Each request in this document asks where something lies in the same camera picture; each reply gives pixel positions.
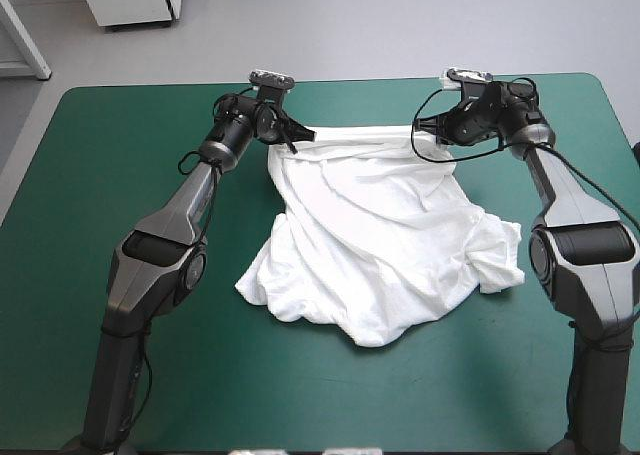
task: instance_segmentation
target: black wire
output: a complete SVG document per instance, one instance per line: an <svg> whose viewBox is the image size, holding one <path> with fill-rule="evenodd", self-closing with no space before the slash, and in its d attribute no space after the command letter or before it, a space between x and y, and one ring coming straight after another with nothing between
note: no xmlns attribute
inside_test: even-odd
<svg viewBox="0 0 640 455"><path fill-rule="evenodd" d="M533 82L533 80L529 80L529 79L525 79L525 80L527 80L530 83L532 83L533 87L534 87L533 89L535 90L535 83ZM564 155L562 155L560 152L555 150L548 143L534 143L534 142L503 143L503 140L500 138L497 148L495 148L493 150L489 150L487 152L478 153L476 155L469 155L467 157L452 158L452 159L447 159L447 160L434 160L434 159L431 159L431 158L428 158L428 157L425 157L424 155L422 155L420 152L418 152L418 149L416 148L416 145L415 145L415 124L416 124L416 120L418 119L418 115L420 115L420 112L428 105L428 103L433 99L433 97L435 97L438 93L440 93L442 91L443 91L442 89L439 89L439 90L436 90L435 92L431 93L431 95L429 95L427 97L427 99L424 101L424 103L422 105L420 105L420 108L418 108L418 110L416 111L416 114L413 117L413 121L411 123L411 148L413 149L413 152L416 154L416 156L418 158L420 158L422 160L425 160L427 162L431 162L431 163L454 163L454 162L464 162L466 160L474 160L476 158L486 157L486 156L489 156L489 155L493 155L494 153L502 152L502 151L504 151L505 149L507 149L509 147L514 147L514 146L517 146L517 145L528 145L531 148L539 148L540 150L544 150L545 152L550 153L551 155L556 157L570 171L572 171L580 179L582 179L583 181L585 181L586 183L591 185L604 198L606 198L614 207L616 207L618 210L620 210L620 212L632 223L632 225L636 228L636 230L638 230L640 232L640 223L638 222L638 220L636 220L633 217L633 215L631 215L631 213L629 213L615 198L613 198L611 195L609 195L609 193L604 188L602 188L596 182L594 182L589 177L587 177L582 171L580 171L577 167L575 167L573 164L571 164L565 158ZM439 138L441 138L443 140L447 140L447 138L442 137L442 136L439 136Z"/></svg>
<svg viewBox="0 0 640 455"><path fill-rule="evenodd" d="M604 198L606 198L607 200L609 200L609 202L611 202L611 204L616 207L618 210L620 210L620 212L622 212L622 214L627 217L627 219L633 224L634 227L636 227L636 230L638 230L640 232L640 223L638 223L638 220L636 220L615 198L613 198L611 195L609 195L609 193L607 193L605 191L604 188L602 188L600 185L598 185L596 182L594 182L593 180L591 180L589 177L587 177L584 173L582 173L580 170L578 170L578 168L576 168L574 165L572 165L565 157L564 155L562 155L560 152L558 152L557 150L551 148L548 145L545 146L536 146L536 148L539 148L541 150L544 150L545 152L548 152L550 154L552 154L553 156L555 156L558 160L560 160L569 170L571 170L573 173L575 173L578 177L580 177L582 180L584 180L586 183L588 183L589 185L591 185L594 189L596 189Z"/></svg>
<svg viewBox="0 0 640 455"><path fill-rule="evenodd" d="M144 340L146 335L148 335L148 332L143 332L140 334L140 352L142 353L144 364L147 367L147 392L145 393L144 399L140 404L140 408L138 408L138 411L131 419L131 423L129 424L129 427L127 427L127 430L131 430L134 427L134 425L140 418L140 415L142 415L144 408L147 406L149 398L151 397L151 388L153 387L153 370L151 369L151 362L149 362L149 356L147 355L147 347Z"/></svg>

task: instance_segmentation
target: gray robot arm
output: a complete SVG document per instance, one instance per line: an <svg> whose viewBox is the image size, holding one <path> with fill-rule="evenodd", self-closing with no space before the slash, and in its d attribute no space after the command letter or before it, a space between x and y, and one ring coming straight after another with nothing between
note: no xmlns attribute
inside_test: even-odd
<svg viewBox="0 0 640 455"><path fill-rule="evenodd" d="M447 77L459 84L462 101L417 119L415 129L451 145L499 137L526 162L542 202L529 244L531 263L553 307L575 328L569 426L550 452L626 453L620 435L640 295L638 242L618 213L585 193L558 158L532 80L497 82L486 73L454 69Z"/></svg>
<svg viewBox="0 0 640 455"><path fill-rule="evenodd" d="M215 102L213 128L190 152L199 163L165 206L142 218L116 247L84 428L63 453L133 452L124 442L135 423L151 322L182 303L204 273L210 219L202 228L200 222L222 175L236 167L253 138L286 143L292 151L293 142L314 139L282 109L292 78L254 71L250 81L256 97L227 94Z"/></svg>

